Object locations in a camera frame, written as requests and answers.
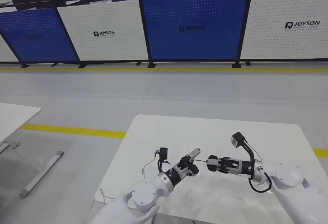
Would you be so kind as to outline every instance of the white table top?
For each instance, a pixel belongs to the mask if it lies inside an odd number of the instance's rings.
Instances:
[[[143,179],[141,169],[160,147],[168,148],[172,164],[195,148],[201,149],[196,159],[217,155],[249,160],[242,147],[230,143],[236,132],[263,160],[298,164],[328,196],[328,177],[297,125],[151,115],[134,118],[99,188],[109,197],[130,189]],[[146,180],[158,174],[157,159],[146,167]],[[245,178],[210,172],[203,162],[195,164],[198,175],[185,178],[168,198],[162,198],[159,213],[210,223],[292,223],[272,193],[255,193]],[[99,189],[95,198],[103,202]],[[131,200],[128,205],[135,208]]]
[[[35,116],[41,108],[0,102],[0,144]]]

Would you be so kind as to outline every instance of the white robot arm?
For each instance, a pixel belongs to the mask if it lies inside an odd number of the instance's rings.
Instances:
[[[157,151],[159,154],[158,169],[160,173],[150,182],[142,181],[127,192],[118,195],[105,205],[91,224],[144,224],[159,210],[158,198],[168,197],[174,187],[187,176],[195,176],[199,170],[194,165],[194,158],[200,154],[196,148],[190,154],[181,158],[170,170],[163,172],[162,163],[167,162],[167,148]],[[132,198],[140,216],[128,208]]]
[[[252,148],[240,132],[232,136],[231,142],[236,148],[242,146],[250,155],[250,161],[209,156],[207,166],[210,171],[247,177],[252,189],[258,193],[271,190],[295,224],[328,224],[328,198],[304,177],[299,166],[290,163],[272,165],[255,160]],[[259,191],[251,181],[266,182],[269,187]]]

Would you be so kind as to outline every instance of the blue pegboard panel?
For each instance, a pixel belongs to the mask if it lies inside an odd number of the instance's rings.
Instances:
[[[74,62],[55,9],[0,13],[0,29],[23,62]]]
[[[235,59],[246,0],[143,0],[153,60]]]

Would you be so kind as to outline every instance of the joyson logo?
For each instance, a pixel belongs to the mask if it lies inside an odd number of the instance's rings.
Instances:
[[[42,39],[43,35],[26,35],[27,40],[36,40],[36,39]]]
[[[316,29],[321,21],[302,21],[302,22],[287,22],[285,25],[285,29],[299,29],[299,30],[312,30]]]
[[[179,32],[203,31],[203,30],[205,30],[205,26],[179,26]]]
[[[114,38],[115,37],[114,31],[94,31],[93,34],[96,38]]]

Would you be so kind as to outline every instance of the floor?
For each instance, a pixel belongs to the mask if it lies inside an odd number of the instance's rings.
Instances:
[[[182,66],[231,65],[158,65]],[[328,68],[328,63],[253,67]],[[0,71],[0,102],[41,107],[31,120],[35,124],[107,130],[126,131],[137,114],[293,123],[313,148],[328,149],[324,71]],[[19,130],[16,137],[22,145],[0,155],[0,223],[89,223],[102,207],[94,201],[95,191],[121,139],[32,130]],[[19,199],[59,150],[65,155],[26,199]],[[328,175],[328,159],[319,160]],[[174,223],[169,220],[160,217],[156,223]]]

